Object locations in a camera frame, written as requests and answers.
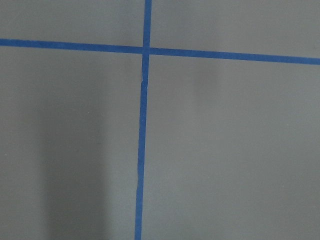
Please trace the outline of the lengthwise blue tape line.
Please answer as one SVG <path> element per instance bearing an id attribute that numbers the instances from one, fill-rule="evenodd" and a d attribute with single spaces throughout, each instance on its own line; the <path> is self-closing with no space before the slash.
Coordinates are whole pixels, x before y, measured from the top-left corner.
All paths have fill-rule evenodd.
<path id="1" fill-rule="evenodd" d="M 134 239 L 142 239 L 152 1 L 144 2 Z"/>

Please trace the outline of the long crosswise blue tape line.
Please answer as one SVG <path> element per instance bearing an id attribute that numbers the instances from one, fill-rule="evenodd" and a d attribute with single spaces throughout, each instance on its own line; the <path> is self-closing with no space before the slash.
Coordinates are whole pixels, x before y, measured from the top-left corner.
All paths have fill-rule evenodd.
<path id="1" fill-rule="evenodd" d="M 149 55 L 157 55 L 157 56 L 242 60 L 242 61 L 273 62 L 273 63 L 303 64 L 303 65 L 317 65 L 317 66 L 320 64 L 320 59 L 314 58 L 314 57 L 283 56 L 283 55 L 221 52 L 221 51 L 203 51 L 203 50 L 188 50 L 188 49 L 171 49 L 171 48 L 156 48 L 156 47 L 144 49 L 143 47 L 140 47 L 140 46 L 74 43 L 74 42 L 60 42 L 60 41 L 22 40 L 22 39 L 2 38 L 0 40 L 0 45 L 3 47 L 58 49 L 58 50 L 108 52 L 108 53 L 124 53 L 124 54 L 139 54 L 139 55 L 142 55 L 144 52 L 146 52 Z"/>

